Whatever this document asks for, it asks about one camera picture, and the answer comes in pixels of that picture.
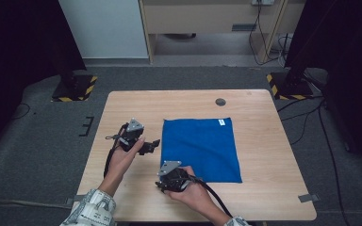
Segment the black curtain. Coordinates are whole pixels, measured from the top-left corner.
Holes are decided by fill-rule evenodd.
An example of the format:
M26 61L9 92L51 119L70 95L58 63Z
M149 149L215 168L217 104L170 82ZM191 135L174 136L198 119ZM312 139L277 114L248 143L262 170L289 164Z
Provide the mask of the black curtain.
M328 72L324 95L349 150L362 155L362 0L306 0L286 66Z
M0 0L0 135L27 86L54 75L71 86L84 68L59 0Z

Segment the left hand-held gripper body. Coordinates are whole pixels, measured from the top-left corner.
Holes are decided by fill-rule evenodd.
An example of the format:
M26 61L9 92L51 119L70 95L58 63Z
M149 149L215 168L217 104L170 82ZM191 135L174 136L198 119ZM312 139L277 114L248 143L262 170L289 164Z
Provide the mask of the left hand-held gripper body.
M142 135L144 125L132 118L130 122L125 123L119 133L116 135L116 142L124 151L128 152Z

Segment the light wooden desk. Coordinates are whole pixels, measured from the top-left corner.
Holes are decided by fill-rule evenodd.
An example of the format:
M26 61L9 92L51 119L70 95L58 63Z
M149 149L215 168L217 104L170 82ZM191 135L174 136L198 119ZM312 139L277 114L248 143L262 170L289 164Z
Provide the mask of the light wooden desk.
M279 34L295 31L306 0L275 0L252 6L252 0L139 0L148 56L158 34L250 32L258 59L270 59Z

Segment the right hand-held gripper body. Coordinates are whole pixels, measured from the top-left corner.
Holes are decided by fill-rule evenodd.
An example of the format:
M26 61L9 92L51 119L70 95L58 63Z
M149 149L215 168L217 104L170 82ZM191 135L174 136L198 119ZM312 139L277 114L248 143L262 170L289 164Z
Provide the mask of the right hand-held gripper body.
M180 168L181 161L165 161L157 173L159 181L173 192L183 192L193 177Z

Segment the grey tape piece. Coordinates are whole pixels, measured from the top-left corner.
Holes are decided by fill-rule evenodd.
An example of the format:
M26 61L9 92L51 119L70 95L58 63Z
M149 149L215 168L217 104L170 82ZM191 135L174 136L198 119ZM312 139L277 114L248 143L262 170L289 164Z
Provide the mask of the grey tape piece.
M73 205L75 202L80 202L84 199L85 195L75 195L72 198L67 198L66 199L66 204L67 205Z
M317 194L304 194L298 197L300 202L317 202L320 197Z

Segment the black striped stand base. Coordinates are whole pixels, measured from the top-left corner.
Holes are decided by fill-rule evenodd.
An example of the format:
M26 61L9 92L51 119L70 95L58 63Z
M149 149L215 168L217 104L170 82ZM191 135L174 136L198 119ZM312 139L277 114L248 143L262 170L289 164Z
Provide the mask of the black striped stand base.
M97 77L93 75L76 75L75 84L66 86L62 81L58 83L51 100L53 102L86 101L94 88Z
M289 73L270 73L266 78L276 100L303 100L313 96L306 81Z

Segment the white panel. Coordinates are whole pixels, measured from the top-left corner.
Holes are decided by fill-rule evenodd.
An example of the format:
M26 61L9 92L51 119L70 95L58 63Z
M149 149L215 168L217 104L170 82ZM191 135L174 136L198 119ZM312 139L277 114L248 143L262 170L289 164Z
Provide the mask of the white panel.
M139 0L59 0L83 58L147 58Z

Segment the person's left hand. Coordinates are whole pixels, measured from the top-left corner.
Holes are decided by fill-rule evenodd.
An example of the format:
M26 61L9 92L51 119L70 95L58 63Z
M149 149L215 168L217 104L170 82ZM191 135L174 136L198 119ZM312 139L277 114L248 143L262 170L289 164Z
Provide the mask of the person's left hand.
M121 147L114 151L106 176L109 182L109 187L114 188L120 184L124 174L131 166L137 152L143 146L144 141L144 137L138 139L135 145L128 152L124 151Z

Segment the blue cloth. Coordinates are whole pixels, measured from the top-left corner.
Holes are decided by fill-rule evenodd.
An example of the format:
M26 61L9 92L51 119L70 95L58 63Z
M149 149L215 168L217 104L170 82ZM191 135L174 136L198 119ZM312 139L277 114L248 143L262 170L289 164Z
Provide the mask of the blue cloth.
M160 164L180 161L208 183L241 183L233 123L223 119L165 120Z

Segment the person's right hand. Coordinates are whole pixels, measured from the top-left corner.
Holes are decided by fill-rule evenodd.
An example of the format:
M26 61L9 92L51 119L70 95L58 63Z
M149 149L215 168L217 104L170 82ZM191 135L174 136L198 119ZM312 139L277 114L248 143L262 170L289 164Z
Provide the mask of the person's right hand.
M164 193L172 200L182 202L190 209L202 215L217 208L207 190L199 183L190 182L182 192L165 190Z

